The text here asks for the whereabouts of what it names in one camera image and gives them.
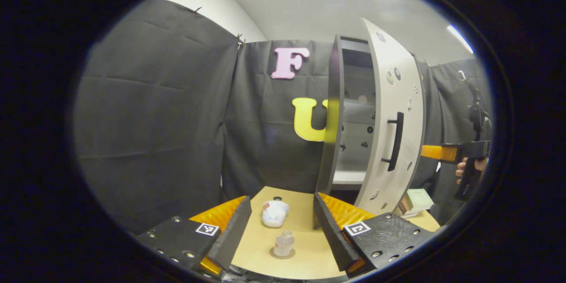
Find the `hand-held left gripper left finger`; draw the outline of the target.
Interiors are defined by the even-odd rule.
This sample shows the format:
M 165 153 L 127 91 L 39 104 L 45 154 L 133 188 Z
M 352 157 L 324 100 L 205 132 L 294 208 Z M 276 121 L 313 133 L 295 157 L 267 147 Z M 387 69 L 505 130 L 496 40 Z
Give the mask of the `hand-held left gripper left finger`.
M 250 197 L 241 196 L 190 218 L 173 216 L 137 241 L 183 270 L 220 279 L 232 265 L 251 214 Z

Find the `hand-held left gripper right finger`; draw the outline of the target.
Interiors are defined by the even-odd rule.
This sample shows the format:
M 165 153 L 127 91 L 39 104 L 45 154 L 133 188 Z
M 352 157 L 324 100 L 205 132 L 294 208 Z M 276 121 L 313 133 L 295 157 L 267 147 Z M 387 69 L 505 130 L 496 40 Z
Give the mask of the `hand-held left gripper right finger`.
M 314 194 L 314 214 L 338 269 L 349 278 L 390 267 L 435 234 L 394 212 L 375 215 L 320 192 Z

